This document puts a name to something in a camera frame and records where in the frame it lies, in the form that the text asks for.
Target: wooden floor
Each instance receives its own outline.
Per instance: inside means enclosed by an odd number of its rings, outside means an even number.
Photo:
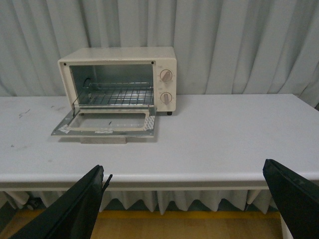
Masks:
[[[19,211],[6,239],[42,211]],[[279,213],[104,211],[91,239],[282,239]]]

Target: curtain fold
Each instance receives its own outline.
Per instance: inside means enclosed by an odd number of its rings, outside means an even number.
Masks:
[[[173,46],[178,94],[319,99],[316,0],[4,0],[0,95],[65,95],[57,60],[82,47]]]

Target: oven rack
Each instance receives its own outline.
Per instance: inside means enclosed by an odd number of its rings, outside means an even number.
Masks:
[[[154,105],[154,88],[147,82],[90,83],[73,104],[79,106]]]

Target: oven control panel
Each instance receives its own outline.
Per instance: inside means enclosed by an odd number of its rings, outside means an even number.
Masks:
[[[154,94],[158,112],[173,112],[176,109],[176,60],[156,62],[157,80]]]

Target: oven control knob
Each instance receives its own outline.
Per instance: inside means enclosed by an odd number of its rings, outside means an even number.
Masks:
[[[169,102],[171,102],[172,96],[170,93],[168,92],[164,92],[161,96],[160,96],[160,100],[165,103],[165,105],[168,105]]]
[[[172,79],[173,74],[171,73],[170,70],[162,70],[160,73],[160,78],[163,82],[168,82]]]

